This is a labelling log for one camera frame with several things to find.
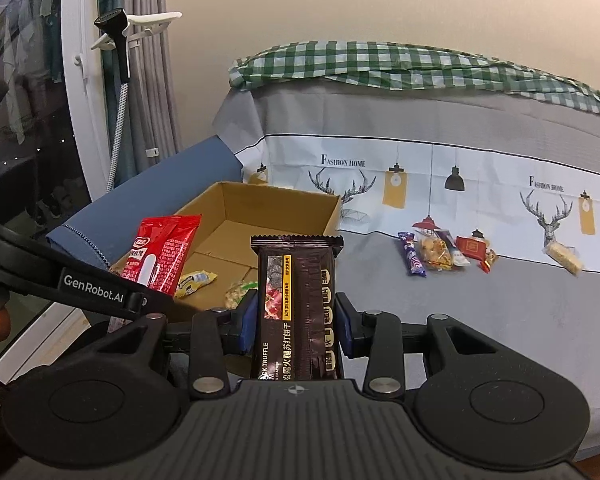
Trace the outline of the green label nut bag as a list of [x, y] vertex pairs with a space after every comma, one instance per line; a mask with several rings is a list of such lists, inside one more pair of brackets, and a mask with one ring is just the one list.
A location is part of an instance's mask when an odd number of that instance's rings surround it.
[[255, 281], [241, 281], [227, 289], [224, 295], [224, 307], [230, 310], [235, 310], [242, 298], [246, 296], [246, 293], [251, 289], [257, 289], [258, 283]]

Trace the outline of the brown cardboard box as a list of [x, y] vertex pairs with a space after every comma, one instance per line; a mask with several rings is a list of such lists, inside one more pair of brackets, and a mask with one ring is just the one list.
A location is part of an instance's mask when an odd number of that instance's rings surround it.
[[234, 311], [224, 295], [241, 281], [258, 282], [258, 256], [251, 239], [259, 235], [327, 235], [335, 233], [340, 200], [336, 196], [220, 182], [174, 216], [201, 216], [183, 274], [209, 271], [218, 277], [192, 296], [175, 299], [178, 309], [164, 343], [188, 355], [192, 390], [218, 396], [230, 388], [224, 356], [237, 356], [232, 345]]

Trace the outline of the dark brown chocolate bar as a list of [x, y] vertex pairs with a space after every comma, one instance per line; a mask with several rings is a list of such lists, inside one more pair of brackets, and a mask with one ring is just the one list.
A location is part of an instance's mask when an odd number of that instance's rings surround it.
[[259, 235], [258, 319], [251, 376], [274, 382], [342, 376], [336, 334], [340, 236]]

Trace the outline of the yellow candy packet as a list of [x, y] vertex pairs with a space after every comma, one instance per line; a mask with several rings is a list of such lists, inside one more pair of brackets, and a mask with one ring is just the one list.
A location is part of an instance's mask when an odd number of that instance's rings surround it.
[[215, 273], [204, 270], [183, 274], [178, 280], [174, 297], [184, 299], [192, 296], [197, 290], [213, 283], [217, 277]]

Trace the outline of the purple snack bar packet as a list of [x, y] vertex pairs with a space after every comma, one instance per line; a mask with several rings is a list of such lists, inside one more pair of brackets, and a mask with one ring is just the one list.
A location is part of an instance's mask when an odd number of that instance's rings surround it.
[[408, 274], [426, 278], [426, 268], [420, 261], [417, 253], [415, 234], [412, 232], [399, 232], [398, 237], [403, 247]]

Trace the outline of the red wafer bar packet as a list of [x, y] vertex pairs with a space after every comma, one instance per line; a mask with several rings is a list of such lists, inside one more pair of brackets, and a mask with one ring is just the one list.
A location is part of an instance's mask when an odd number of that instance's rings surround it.
[[201, 216], [150, 217], [140, 222], [122, 278], [173, 296]]

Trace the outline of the clear bag of crackers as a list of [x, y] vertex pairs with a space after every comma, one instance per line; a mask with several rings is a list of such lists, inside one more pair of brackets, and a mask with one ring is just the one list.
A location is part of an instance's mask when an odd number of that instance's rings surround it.
[[422, 262], [428, 269], [451, 271], [453, 259], [448, 246], [434, 231], [418, 231], [417, 243]]

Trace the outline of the red square snack packet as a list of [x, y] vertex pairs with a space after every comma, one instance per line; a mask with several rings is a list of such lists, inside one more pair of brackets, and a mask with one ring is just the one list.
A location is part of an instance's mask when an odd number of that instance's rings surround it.
[[455, 245], [466, 258], [478, 261], [486, 260], [486, 253], [490, 247], [485, 238], [473, 236], [458, 236]]

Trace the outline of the pale cracker pack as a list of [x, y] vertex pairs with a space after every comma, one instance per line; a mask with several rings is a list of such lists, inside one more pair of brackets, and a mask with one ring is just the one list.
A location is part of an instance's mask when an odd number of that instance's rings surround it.
[[583, 270], [583, 262], [576, 252], [557, 240], [552, 240], [546, 244], [543, 252], [572, 275], [578, 275]]

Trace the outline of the purple silver wrapper packet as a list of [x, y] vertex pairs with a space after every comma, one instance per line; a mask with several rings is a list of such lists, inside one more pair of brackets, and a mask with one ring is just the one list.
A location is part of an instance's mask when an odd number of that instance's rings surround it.
[[469, 260], [466, 256], [460, 251], [460, 248], [456, 246], [456, 243], [453, 240], [451, 233], [448, 230], [437, 230], [437, 236], [442, 240], [442, 242], [448, 248], [448, 251], [452, 258], [452, 265], [457, 268], [464, 268], [464, 266], [470, 266]]

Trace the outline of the red-yellow nougat candy packet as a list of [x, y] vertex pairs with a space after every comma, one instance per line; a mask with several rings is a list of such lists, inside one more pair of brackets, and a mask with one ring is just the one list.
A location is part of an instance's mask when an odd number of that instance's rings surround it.
[[483, 272], [490, 273], [493, 263], [498, 260], [498, 254], [493, 249], [489, 248], [486, 251], [486, 256], [480, 261], [480, 268]]

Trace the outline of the grey curtain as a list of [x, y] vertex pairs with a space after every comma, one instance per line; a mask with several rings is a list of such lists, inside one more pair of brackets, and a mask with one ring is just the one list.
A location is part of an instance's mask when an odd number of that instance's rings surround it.
[[[166, 0], [97, 0], [98, 13], [123, 8], [129, 14], [166, 10]], [[114, 140], [120, 79], [117, 53], [102, 52], [109, 140]], [[161, 162], [182, 148], [169, 58], [169, 38], [143, 39], [130, 50], [131, 81], [116, 185]]]

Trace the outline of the green checkered cloth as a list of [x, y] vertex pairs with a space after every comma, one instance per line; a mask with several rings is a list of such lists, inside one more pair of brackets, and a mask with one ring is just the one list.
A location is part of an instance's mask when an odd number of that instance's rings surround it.
[[600, 90], [514, 62], [457, 50], [378, 41], [301, 41], [238, 58], [228, 71], [239, 91], [324, 79], [387, 91], [504, 93], [600, 115]]

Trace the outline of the white door frame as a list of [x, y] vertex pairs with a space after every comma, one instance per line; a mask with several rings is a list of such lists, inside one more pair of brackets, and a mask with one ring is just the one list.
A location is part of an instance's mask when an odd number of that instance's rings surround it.
[[100, 52], [92, 48], [97, 0], [60, 0], [62, 60], [76, 149], [88, 194], [106, 193], [110, 168], [106, 96]]

